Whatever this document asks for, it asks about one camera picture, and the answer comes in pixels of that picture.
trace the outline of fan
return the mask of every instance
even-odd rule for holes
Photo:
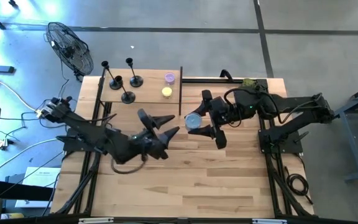
[[[52,49],[69,68],[79,77],[89,75],[93,70],[93,61],[88,44],[80,40],[75,33],[60,22],[50,22],[46,33]]]

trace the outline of concrete floor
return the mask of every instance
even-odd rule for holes
[[[259,0],[266,29],[358,30],[358,0]],[[0,1],[0,20],[18,24],[59,21],[82,27],[192,27],[257,29],[251,0],[17,0],[20,11]],[[259,34],[201,34],[156,32],[77,32],[89,45],[94,61],[91,75],[100,75],[100,62],[126,68],[126,57],[136,68],[178,69],[186,76],[218,76],[228,69],[237,77],[266,77]],[[284,78],[289,96],[322,92],[332,109],[358,91],[358,35],[267,35],[274,77]],[[63,78],[60,60],[44,32],[0,30],[0,64],[15,66],[13,75],[1,75],[33,107],[56,96]],[[78,96],[80,84],[70,77],[64,96]],[[27,111],[0,87],[2,116],[18,118]],[[63,134],[64,128],[45,129],[26,121],[27,129],[15,133],[16,146],[0,151],[0,164],[25,147]],[[20,121],[1,121],[0,130],[18,128]],[[344,183],[356,171],[350,147],[339,121],[310,125],[302,140],[306,174],[317,215],[358,221],[358,181]],[[61,151],[59,142],[25,152],[0,170],[7,175],[40,166]],[[48,164],[59,166],[60,159]]]

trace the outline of fan grille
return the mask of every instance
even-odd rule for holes
[[[75,73],[89,75],[93,61],[84,42],[73,31],[60,22],[50,22],[47,39],[60,59]]]

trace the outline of white paper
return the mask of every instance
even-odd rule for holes
[[[34,172],[38,167],[28,167],[25,172],[25,177]],[[45,187],[48,184],[54,183],[56,176],[59,174],[60,168],[40,168],[35,173],[31,174],[28,178],[23,180],[25,185],[33,185]],[[45,201],[28,201],[28,200],[17,200],[16,208],[45,208],[48,205],[48,202]]]

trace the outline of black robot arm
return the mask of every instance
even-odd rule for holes
[[[234,94],[235,103],[231,103],[227,96]],[[256,113],[262,119],[278,118],[282,126],[260,130],[260,141],[263,144],[276,144],[310,123],[328,123],[334,116],[327,101],[319,93],[309,97],[283,98],[276,94],[269,94],[267,89],[257,82],[250,86],[242,86],[227,91],[223,98],[213,98],[209,90],[202,91],[203,100],[193,113],[201,116],[209,114],[211,125],[192,129],[189,134],[208,136],[216,139],[218,149],[226,147],[226,137],[221,130],[223,125],[231,125],[241,120],[252,118]],[[303,112],[301,115],[285,123],[294,112]],[[281,120],[280,114],[289,113]]]
[[[121,130],[108,128],[106,124],[115,114],[106,118],[86,120],[70,109],[69,96],[67,99],[53,98],[44,108],[39,116],[54,122],[65,123],[70,129],[66,136],[57,136],[57,139],[65,143],[65,151],[92,151],[112,155],[117,164],[125,164],[135,156],[146,154],[155,159],[167,159],[169,141],[179,130],[172,128],[162,134],[156,135],[154,128],[159,129],[161,125],[172,120],[175,115],[150,116],[143,109],[137,114],[145,128],[136,135],[127,136]],[[102,121],[102,125],[96,126],[90,121]]]

